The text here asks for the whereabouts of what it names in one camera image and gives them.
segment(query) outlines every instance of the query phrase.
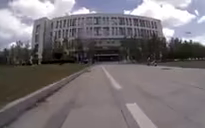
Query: grass lawn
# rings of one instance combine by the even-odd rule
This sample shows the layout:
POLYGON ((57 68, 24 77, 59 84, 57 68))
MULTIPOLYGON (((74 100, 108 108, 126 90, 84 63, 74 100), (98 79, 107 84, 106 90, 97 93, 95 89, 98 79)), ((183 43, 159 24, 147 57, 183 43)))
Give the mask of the grass lawn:
POLYGON ((182 68, 205 68, 205 61, 179 61, 160 63, 162 66, 182 67, 182 68))
POLYGON ((0 107, 84 67, 78 64, 0 66, 0 107))

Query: white cloud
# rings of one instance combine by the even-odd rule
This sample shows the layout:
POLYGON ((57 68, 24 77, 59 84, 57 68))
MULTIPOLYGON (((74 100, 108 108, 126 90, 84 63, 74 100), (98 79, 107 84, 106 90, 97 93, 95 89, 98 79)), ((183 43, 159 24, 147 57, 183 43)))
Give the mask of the white cloud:
POLYGON ((95 13, 83 7, 73 10, 75 0, 13 0, 8 7, 0 9, 0 41, 14 42, 16 40, 30 40, 32 21, 40 17, 54 18, 67 14, 95 13))
POLYGON ((54 10, 49 17, 59 17, 72 11, 76 1, 75 0, 55 0, 54 10))
POLYGON ((195 10, 195 14, 196 14, 197 16, 199 16, 199 12, 198 12, 198 10, 195 10))
POLYGON ((166 38, 171 38, 173 37, 175 31, 173 29, 170 28, 163 28, 163 34, 166 38))
POLYGON ((199 19, 197 20, 197 23, 198 23, 198 24, 201 24, 201 23, 203 23, 203 22, 205 22, 205 16, 202 16, 201 18, 199 18, 199 19))
POLYGON ((187 10, 176 8, 169 3, 160 5, 155 0, 143 0, 141 5, 138 5, 133 10, 125 10, 124 13, 160 19, 165 27, 182 26, 196 18, 195 15, 189 13, 187 10))
POLYGON ((31 19, 48 16, 54 10, 54 5, 50 1, 14 0, 8 5, 16 15, 31 19))
POLYGON ((8 9, 0 9, 0 37, 9 38, 30 38, 32 31, 31 25, 21 22, 21 19, 16 17, 8 9))
POLYGON ((88 13, 96 13, 96 11, 90 11, 89 9, 83 7, 76 11, 69 13, 69 15, 78 15, 78 14, 88 14, 88 13))
POLYGON ((192 3, 192 0, 152 0, 158 4, 171 4, 175 7, 186 8, 192 3))
POLYGON ((194 36, 194 37, 183 38, 183 40, 193 40, 193 41, 197 41, 197 42, 205 45, 205 34, 199 35, 199 36, 194 36))

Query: curved building facade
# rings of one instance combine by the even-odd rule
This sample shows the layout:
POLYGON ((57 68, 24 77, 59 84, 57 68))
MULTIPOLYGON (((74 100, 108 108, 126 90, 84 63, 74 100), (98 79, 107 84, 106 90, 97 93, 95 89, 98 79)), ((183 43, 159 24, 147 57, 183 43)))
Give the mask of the curved building facade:
POLYGON ((39 57, 45 48, 64 39, 94 40, 97 46, 120 46, 123 38, 163 37, 161 21, 149 17, 124 14, 82 14, 41 18, 35 21, 32 46, 38 45, 39 57))

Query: blue sky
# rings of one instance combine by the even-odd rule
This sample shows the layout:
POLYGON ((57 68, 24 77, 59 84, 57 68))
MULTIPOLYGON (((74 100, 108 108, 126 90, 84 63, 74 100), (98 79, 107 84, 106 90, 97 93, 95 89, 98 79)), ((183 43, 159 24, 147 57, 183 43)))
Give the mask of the blue sky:
POLYGON ((0 44, 5 47, 16 40, 30 41, 37 18, 83 13, 158 18, 167 38, 193 39, 205 44, 205 0, 0 0, 0 44))

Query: asphalt road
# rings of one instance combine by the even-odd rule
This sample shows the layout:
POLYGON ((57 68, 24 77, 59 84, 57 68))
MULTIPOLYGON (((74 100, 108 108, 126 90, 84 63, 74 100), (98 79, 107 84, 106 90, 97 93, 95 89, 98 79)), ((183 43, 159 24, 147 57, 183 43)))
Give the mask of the asphalt road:
POLYGON ((97 65, 9 128, 205 128, 205 69, 97 65))

